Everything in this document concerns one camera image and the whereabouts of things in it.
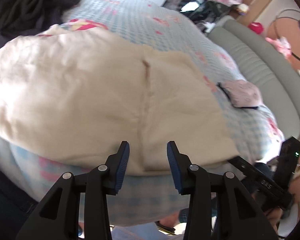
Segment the operator right hand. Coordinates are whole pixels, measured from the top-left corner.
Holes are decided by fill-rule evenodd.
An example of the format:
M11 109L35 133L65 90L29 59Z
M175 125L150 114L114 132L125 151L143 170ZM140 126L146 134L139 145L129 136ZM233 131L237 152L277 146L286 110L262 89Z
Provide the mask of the operator right hand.
M268 211L266 211L265 216L275 232L277 233L277 224L279 223L282 215L283 215L283 210L279 207L272 208Z

